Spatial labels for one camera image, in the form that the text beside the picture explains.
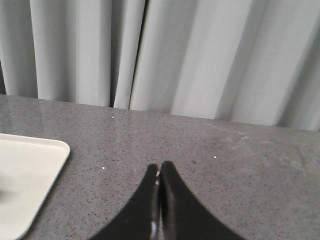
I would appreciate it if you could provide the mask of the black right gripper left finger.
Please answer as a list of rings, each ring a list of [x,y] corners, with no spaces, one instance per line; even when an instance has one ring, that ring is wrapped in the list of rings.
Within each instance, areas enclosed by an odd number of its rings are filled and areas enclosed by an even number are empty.
[[[121,211],[92,240],[157,240],[160,222],[160,170],[149,164]]]

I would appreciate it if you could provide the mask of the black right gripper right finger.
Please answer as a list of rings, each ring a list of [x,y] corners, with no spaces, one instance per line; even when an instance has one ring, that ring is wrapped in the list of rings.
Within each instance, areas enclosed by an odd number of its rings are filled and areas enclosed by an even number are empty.
[[[194,196],[171,161],[160,170],[163,233],[166,240],[242,240]]]

